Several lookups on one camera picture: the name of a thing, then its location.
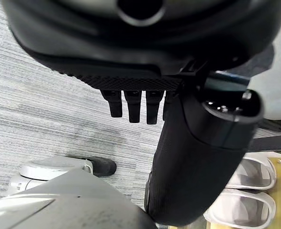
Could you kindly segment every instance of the white sandal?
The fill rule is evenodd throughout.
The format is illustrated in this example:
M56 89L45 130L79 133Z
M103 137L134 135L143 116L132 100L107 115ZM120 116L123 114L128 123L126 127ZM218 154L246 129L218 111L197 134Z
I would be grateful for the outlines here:
M247 153L226 188L267 190L276 183L276 170L264 155Z
M276 204L266 193L224 189L204 217L211 223L241 229L264 229L276 214Z

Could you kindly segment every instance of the machine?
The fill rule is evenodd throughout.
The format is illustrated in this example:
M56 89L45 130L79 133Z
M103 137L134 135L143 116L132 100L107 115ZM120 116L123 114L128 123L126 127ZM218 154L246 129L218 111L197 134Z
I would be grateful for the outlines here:
M281 27L281 0L2 0L2 4L20 46L52 70L100 90L112 117L122 116L123 93L130 122L139 122L145 93L147 124L153 125L165 94L165 124L146 187L147 214L125 200L102 201L99 196L85 204L87 200L78 199L81 195L68 186L61 191L50 188L53 181L73 178L71 171L25 192L32 198L46 190L63 196L45 196L36 206L49 206L46 214L28 215L17 228L33 227L32 222L47 221L47 216L51 224L44 228L57 228L64 219L67 228L81 228L79 223L84 222L84 228L99 229L110 221L116 228L125 220L129 223L121 228L154 228L153 221L182 226L203 214L242 160L264 114L260 96L247 90L250 78L224 71L271 45ZM59 205L55 211L59 217L53 217L53 206L66 201L69 191L74 197L66 207ZM70 217L68 203L74 212ZM81 215L77 218L80 209L83 220ZM89 226L93 218L100 220Z

